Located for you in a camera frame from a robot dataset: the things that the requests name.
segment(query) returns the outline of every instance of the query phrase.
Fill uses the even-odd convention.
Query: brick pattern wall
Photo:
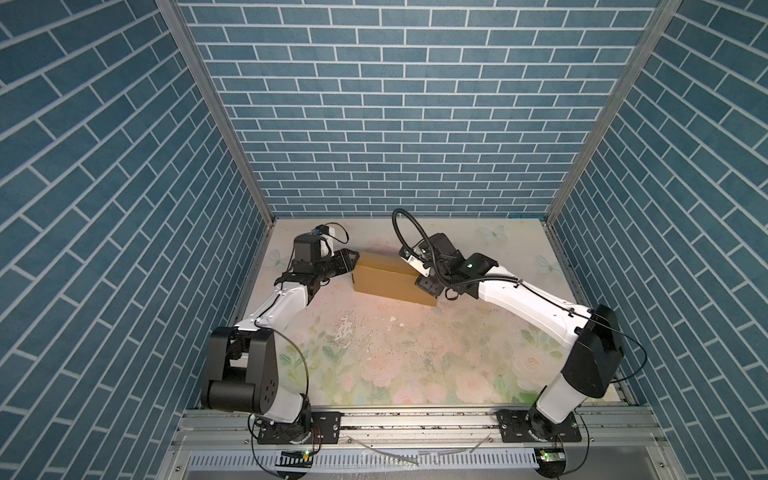
[[[657,0],[259,3],[182,0],[278,215],[542,217]]]
[[[0,478],[144,478],[264,224],[152,0],[0,2]]]
[[[555,222],[688,478],[768,478],[766,25],[684,0]]]

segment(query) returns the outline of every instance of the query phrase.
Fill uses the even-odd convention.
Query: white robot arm
[[[397,224],[399,215],[411,220],[421,234],[422,240],[415,247],[409,247],[403,239]],[[528,424],[534,436],[540,440],[556,438],[569,414],[587,397],[600,398],[605,394],[624,358],[623,334],[613,310],[606,306],[592,310],[557,298],[524,283],[481,253],[465,259],[445,234],[427,237],[419,222],[403,209],[392,212],[392,225],[402,244],[400,256],[422,274],[416,286],[433,296],[445,291],[449,300],[467,293],[494,303],[536,325],[571,350],[563,369],[528,411]],[[447,289],[454,290],[457,296],[448,297]]]
[[[290,438],[309,432],[307,392],[300,395],[280,385],[274,334],[287,339],[283,330],[288,322],[324,282],[355,267],[359,254],[334,251],[334,238],[333,227],[320,225],[293,239],[289,270],[275,280],[275,290],[235,326],[211,333],[200,386],[204,408],[255,413],[284,424]]]
[[[409,247],[397,226],[398,215],[412,221],[422,240]],[[528,411],[530,433],[540,440],[556,438],[569,414],[588,396],[602,397],[624,358],[621,332],[613,311],[552,296],[524,283],[503,266],[474,253],[465,259],[443,233],[427,237],[419,223],[403,209],[392,213],[403,247],[400,256],[422,275],[416,286],[438,296],[454,290],[509,310],[536,325],[571,352],[565,367],[541,392]],[[205,408],[252,412],[274,422],[307,432],[310,404],[306,395],[283,389],[277,378],[274,333],[308,305],[323,282],[351,271],[357,252],[333,250],[335,232],[320,226],[294,240],[296,258],[291,270],[275,280],[272,294],[234,327],[219,327],[209,341],[202,375]]]

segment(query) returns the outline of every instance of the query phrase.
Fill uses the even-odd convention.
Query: brown box
[[[437,305],[434,296],[414,285],[419,275],[400,257],[360,252],[360,258],[352,271],[352,283],[356,292],[422,305]]]

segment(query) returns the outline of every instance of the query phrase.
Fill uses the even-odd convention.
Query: metal bracket
[[[323,443],[326,445],[335,445],[339,443],[339,427],[341,425],[341,412],[312,412],[312,424],[320,429],[320,435]],[[275,423],[273,425],[264,423],[261,425],[258,440],[259,445],[292,445],[285,437],[284,424]],[[303,444],[312,442],[309,436]]]
[[[498,430],[502,434],[504,443],[540,442],[541,440],[531,434],[526,417],[528,410],[499,410],[496,412]],[[566,429],[560,434],[563,442],[580,442],[581,433],[576,423],[573,412],[565,418]]]

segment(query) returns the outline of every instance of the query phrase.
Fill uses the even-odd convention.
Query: floral tablecloth
[[[278,220],[248,313],[287,267],[293,238],[331,219]],[[349,247],[396,254],[388,219],[345,219]],[[421,222],[443,232],[465,257],[479,251],[561,298],[568,284],[537,220],[445,219]],[[407,240],[418,239],[401,220]],[[343,238],[343,232],[337,234]],[[533,402],[568,352],[548,334],[490,303],[441,297],[435,307],[353,291],[349,275],[324,286],[283,332],[304,352],[313,405],[458,405]],[[283,386],[303,391],[304,368],[293,347],[277,339]],[[613,386],[604,397],[617,401]]]

